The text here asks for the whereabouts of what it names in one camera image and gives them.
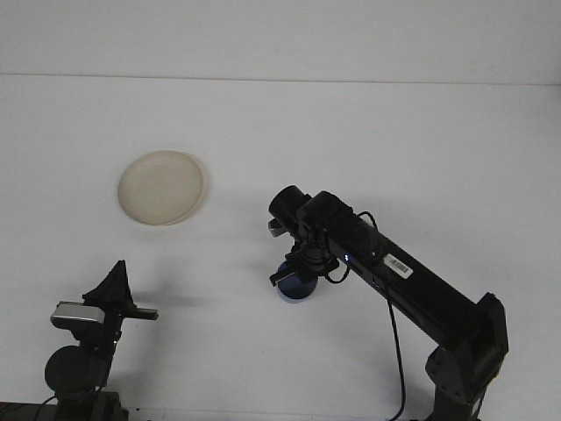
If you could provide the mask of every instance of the paper plate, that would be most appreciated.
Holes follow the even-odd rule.
[[[149,225],[183,220],[201,200],[202,170],[186,153],[152,152],[134,161],[118,186],[123,211]]]

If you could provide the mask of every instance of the black cable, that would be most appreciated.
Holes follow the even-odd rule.
[[[374,228],[378,228],[376,226],[376,221],[374,220],[374,216],[373,216],[372,213],[365,210],[364,212],[360,212],[357,216],[362,217],[363,215],[368,216],[368,218],[370,219],[370,222],[372,222],[372,225],[373,225]],[[388,268],[386,266],[384,266],[384,269],[386,269],[387,277],[389,278],[390,273],[389,273]],[[407,400],[407,396],[406,396],[406,390],[405,390],[405,375],[403,374],[403,362],[401,360],[400,339],[399,339],[399,336],[397,334],[397,324],[395,323],[394,306],[392,305],[392,299],[391,299],[390,294],[389,294],[389,287],[387,286],[386,282],[383,282],[383,284],[384,284],[384,292],[386,293],[387,309],[389,310],[389,318],[392,321],[392,330],[394,331],[395,356],[397,357],[397,367],[398,367],[399,372],[400,372],[400,383],[401,383],[401,405],[400,405],[400,409],[397,411],[397,413],[393,417],[391,417],[388,420],[388,421],[395,421],[397,418],[399,418],[401,416],[401,414],[403,413],[403,410],[405,409],[405,402]]]
[[[389,317],[392,320],[392,329],[394,330],[394,341],[395,341],[395,355],[397,357],[397,367],[399,368],[400,372],[400,382],[401,382],[401,405],[400,409],[397,413],[389,419],[389,421],[395,421],[397,418],[400,417],[403,410],[405,409],[405,401],[407,400],[405,394],[405,376],[403,375],[403,363],[401,361],[401,348],[400,348],[400,339],[397,334],[397,324],[395,323],[395,314],[394,314],[394,306],[392,305],[392,301],[389,296],[389,288],[387,287],[386,283],[384,282],[384,290],[386,291],[386,299],[387,299],[387,307],[389,309]]]
[[[349,275],[349,272],[351,272],[351,267],[347,266],[347,269],[344,271],[343,277],[341,279],[339,279],[338,281],[332,280],[329,274],[327,274],[325,276],[325,279],[327,279],[327,281],[330,282],[330,283],[341,283],[342,281],[347,279],[347,276]]]
[[[33,417],[33,421],[37,421],[39,419],[39,413],[41,412],[41,410],[45,408],[45,405],[51,402],[55,397],[56,396],[51,396],[47,400],[45,400],[41,405],[39,405],[37,411],[35,412],[35,417]]]
[[[364,212],[360,212],[357,217],[362,217],[363,215],[367,215],[368,218],[370,219],[370,222],[372,222],[372,226],[374,228],[378,228],[378,226],[376,225],[376,221],[374,220],[374,216],[372,213],[370,213],[368,210],[365,210]]]

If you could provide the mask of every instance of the white label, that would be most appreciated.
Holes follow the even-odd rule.
[[[393,256],[392,254],[386,254],[384,256],[384,263],[386,266],[392,269],[396,274],[401,276],[403,279],[407,279],[413,273],[413,269],[399,260],[397,257]]]

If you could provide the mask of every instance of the white surface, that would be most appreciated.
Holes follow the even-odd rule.
[[[482,419],[561,411],[561,92],[556,87],[194,82],[0,76],[0,396],[40,402],[49,323],[126,259],[137,303],[110,388],[129,407],[389,417],[399,383],[387,306],[351,276],[305,303],[267,277],[290,247],[266,209],[327,189],[473,301],[495,293],[511,352]],[[119,208],[131,160],[190,151],[209,194],[183,223]],[[403,418],[430,412],[434,344],[398,317]]]
[[[561,2],[0,2],[0,73],[561,83]]]

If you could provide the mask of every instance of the white table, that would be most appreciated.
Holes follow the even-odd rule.
[[[558,87],[205,82],[0,76],[0,396],[40,402],[46,360],[74,344],[49,323],[126,259],[138,305],[108,389],[125,406],[383,419],[399,406],[387,306],[356,276],[305,303],[267,277],[289,184],[370,210],[379,228],[473,301],[504,303],[511,351],[482,419],[561,411]],[[158,149],[206,167],[202,208],[168,227],[117,203]],[[435,344],[398,316],[403,418],[430,413]]]

